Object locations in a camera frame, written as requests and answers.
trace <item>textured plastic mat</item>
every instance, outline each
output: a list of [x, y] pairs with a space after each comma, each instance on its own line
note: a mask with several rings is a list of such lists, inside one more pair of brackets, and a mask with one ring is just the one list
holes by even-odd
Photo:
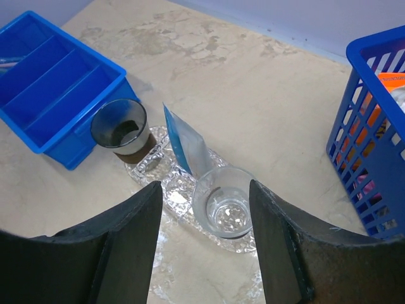
[[[125, 164], [128, 174], [141, 186], [152, 181], [161, 181], [163, 188], [163, 206], [165, 210], [179, 221], [184, 221], [207, 236], [218, 246], [236, 253], [247, 253], [256, 250], [253, 232], [240, 239], [222, 239], [203, 230], [194, 218], [191, 199], [196, 180], [183, 170], [176, 162], [164, 126], [152, 127], [151, 131], [158, 144], [137, 165]], [[217, 167], [229, 165], [227, 161], [209, 151], [213, 164]]]

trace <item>beige table surface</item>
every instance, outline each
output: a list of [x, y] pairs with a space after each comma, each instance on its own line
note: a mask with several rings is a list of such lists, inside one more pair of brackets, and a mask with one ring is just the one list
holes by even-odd
[[[364, 233], [325, 154], [349, 67], [164, 0], [95, 0], [64, 27], [128, 72], [149, 125], [162, 102], [287, 201]], [[69, 172], [0, 123], [0, 228], [52, 235], [140, 187], [96, 147]], [[255, 254], [164, 215], [148, 303], [264, 303]]]

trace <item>glass cup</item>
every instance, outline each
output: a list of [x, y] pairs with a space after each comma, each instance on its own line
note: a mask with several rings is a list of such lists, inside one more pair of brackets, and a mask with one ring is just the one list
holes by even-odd
[[132, 99], [116, 99], [94, 115], [91, 135], [125, 163], [139, 163], [156, 140], [149, 130], [145, 108]]
[[196, 184], [192, 211], [201, 227], [224, 239], [237, 239], [252, 229], [249, 186], [254, 177], [237, 167], [219, 167]]

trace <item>plastic bag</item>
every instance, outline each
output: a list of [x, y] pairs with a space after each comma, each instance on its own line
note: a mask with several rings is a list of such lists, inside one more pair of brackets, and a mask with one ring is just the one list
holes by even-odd
[[166, 124], [178, 164], [199, 179], [213, 168], [203, 137], [187, 122], [165, 107]]

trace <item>blue plastic basket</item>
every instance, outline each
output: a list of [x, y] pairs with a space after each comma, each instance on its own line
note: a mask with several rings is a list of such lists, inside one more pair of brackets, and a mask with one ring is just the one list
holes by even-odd
[[94, 113], [138, 100], [125, 70], [28, 11], [0, 30], [0, 57], [24, 56], [0, 75], [0, 117], [35, 153], [73, 170], [96, 145]]
[[405, 27], [355, 40], [346, 55], [353, 69], [327, 153], [368, 234], [403, 237], [405, 114], [377, 75], [405, 71]]

